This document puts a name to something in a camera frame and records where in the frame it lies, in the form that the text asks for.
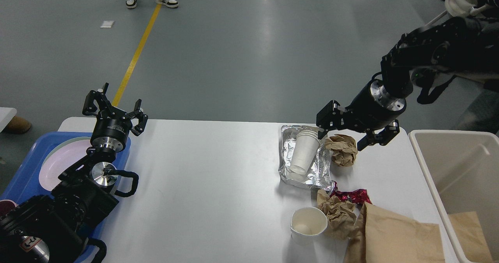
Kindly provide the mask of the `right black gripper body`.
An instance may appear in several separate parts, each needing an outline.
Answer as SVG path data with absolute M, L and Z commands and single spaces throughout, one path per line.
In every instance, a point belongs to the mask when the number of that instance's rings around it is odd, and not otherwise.
M 407 108 L 404 98 L 389 94 L 382 80 L 371 80 L 346 108 L 345 127 L 364 133 L 379 130 L 396 120 Z

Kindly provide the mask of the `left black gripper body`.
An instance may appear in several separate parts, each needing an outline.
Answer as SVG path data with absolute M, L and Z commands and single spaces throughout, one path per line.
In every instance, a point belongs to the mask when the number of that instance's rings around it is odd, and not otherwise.
M 99 118 L 96 121 L 90 144 L 119 153 L 126 148 L 132 123 L 129 119 Z

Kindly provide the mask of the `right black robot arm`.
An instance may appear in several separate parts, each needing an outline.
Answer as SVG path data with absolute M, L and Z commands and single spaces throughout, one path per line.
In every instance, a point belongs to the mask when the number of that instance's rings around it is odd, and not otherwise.
M 398 117 L 413 85 L 422 88 L 420 104 L 433 103 L 457 76 L 478 76 L 485 89 L 498 92 L 498 19 L 454 17 L 404 34 L 382 57 L 379 74 L 346 108 L 330 101 L 318 112 L 319 140 L 348 129 L 365 134 L 360 151 L 387 145 L 400 131 Z

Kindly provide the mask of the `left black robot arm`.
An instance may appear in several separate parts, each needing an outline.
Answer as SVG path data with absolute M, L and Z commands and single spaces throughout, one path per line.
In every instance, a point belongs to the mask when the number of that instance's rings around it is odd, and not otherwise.
M 90 235 L 118 197 L 135 194 L 139 176 L 113 162 L 129 133 L 141 135 L 148 121 L 141 99 L 126 112 L 107 99 L 108 86 L 89 91 L 83 105 L 83 115 L 96 117 L 86 155 L 58 175 L 50 195 L 31 197 L 1 216 L 2 263 L 73 263 L 89 245 L 98 249 L 93 263 L 105 259 L 105 242 Z

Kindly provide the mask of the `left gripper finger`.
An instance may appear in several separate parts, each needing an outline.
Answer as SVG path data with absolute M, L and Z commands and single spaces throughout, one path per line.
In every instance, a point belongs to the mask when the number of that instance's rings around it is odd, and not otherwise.
M 82 115 L 86 117 L 96 117 L 96 119 L 112 119 L 113 111 L 106 92 L 109 83 L 105 83 L 101 89 L 90 90 L 85 98 Z
M 142 100 L 138 99 L 135 103 L 134 110 L 132 110 L 132 112 L 125 112 L 125 114 L 123 114 L 123 123 L 125 124 L 125 130 L 131 132 L 136 137 L 138 137 L 145 131 L 145 127 L 148 121 L 148 115 L 144 113 L 141 105 Z

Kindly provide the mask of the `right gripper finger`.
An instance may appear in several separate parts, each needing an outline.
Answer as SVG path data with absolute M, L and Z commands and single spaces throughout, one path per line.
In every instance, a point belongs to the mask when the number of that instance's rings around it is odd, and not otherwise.
M 365 131 L 366 135 L 357 142 L 357 151 L 362 151 L 367 146 L 375 144 L 386 146 L 399 132 L 400 126 L 397 119 L 387 124 L 379 133 L 376 133 L 372 128 L 367 128 Z
M 316 126 L 319 128 L 317 137 L 322 140 L 329 131 L 351 127 L 351 117 L 339 102 L 330 101 L 317 113 Z

